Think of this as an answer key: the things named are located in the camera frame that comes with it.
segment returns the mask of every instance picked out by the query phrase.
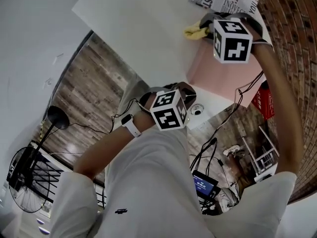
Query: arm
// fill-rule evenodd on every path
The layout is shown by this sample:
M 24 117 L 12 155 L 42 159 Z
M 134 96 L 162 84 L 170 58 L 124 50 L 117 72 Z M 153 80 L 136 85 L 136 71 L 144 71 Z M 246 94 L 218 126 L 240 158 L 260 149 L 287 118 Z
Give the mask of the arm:
M 133 122 L 140 132 L 155 125 L 152 117 L 142 111 L 135 114 Z M 127 128 L 120 126 L 89 147 L 76 162 L 74 172 L 93 180 L 133 138 Z
M 253 54 L 262 67 L 273 98 L 280 153 L 276 173 L 289 171 L 297 174 L 304 145 L 301 116 L 292 89 L 269 45 L 256 44 Z

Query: blue screen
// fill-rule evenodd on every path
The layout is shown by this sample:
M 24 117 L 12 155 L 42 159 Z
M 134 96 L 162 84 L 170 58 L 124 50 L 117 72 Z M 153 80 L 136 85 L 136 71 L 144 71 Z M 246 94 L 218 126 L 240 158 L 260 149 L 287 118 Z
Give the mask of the blue screen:
M 196 190 L 201 192 L 202 194 L 209 196 L 210 192 L 212 191 L 213 184 L 207 182 L 197 176 L 194 176 L 194 182 Z

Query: white table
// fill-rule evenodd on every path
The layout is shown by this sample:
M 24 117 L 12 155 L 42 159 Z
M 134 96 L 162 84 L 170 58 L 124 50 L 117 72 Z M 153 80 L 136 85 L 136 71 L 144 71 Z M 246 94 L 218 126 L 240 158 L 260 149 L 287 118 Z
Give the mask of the white table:
M 188 0 L 79 0 L 73 11 L 149 86 L 187 82 L 186 73 L 200 42 L 185 39 L 182 32 L 200 20 L 206 9 Z M 258 11 L 256 15 L 264 25 Z M 266 28 L 264 39 L 270 41 Z M 205 110 L 199 116 L 190 116 L 190 129 L 232 104 L 194 88 L 196 103 Z

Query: sleeve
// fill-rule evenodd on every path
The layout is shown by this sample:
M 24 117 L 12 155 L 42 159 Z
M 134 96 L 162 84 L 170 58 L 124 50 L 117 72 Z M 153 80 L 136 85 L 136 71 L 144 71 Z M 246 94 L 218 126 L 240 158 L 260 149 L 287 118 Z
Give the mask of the sleeve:
M 204 217 L 209 230 L 218 238 L 275 237 L 295 181 L 294 173 L 281 172 L 246 188 L 230 211 Z
M 86 176 L 63 172 L 51 214 L 51 238 L 86 237 L 97 219 L 97 196 Z

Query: brick wall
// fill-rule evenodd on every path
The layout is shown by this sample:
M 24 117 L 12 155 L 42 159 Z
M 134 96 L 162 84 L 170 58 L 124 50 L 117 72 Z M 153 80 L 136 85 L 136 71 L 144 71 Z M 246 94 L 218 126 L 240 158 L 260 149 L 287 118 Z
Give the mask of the brick wall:
M 304 158 L 290 201 L 317 190 L 317 0 L 259 0 L 304 128 Z

